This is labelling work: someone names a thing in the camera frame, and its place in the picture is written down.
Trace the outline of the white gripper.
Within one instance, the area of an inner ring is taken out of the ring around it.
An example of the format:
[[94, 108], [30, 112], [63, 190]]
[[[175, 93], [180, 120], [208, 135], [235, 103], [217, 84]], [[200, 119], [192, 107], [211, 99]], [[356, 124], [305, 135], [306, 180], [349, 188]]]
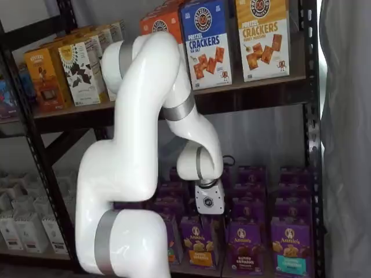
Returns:
[[204, 215], [222, 215], [225, 210], [225, 194], [221, 180], [208, 184], [195, 183], [195, 202], [197, 211]]

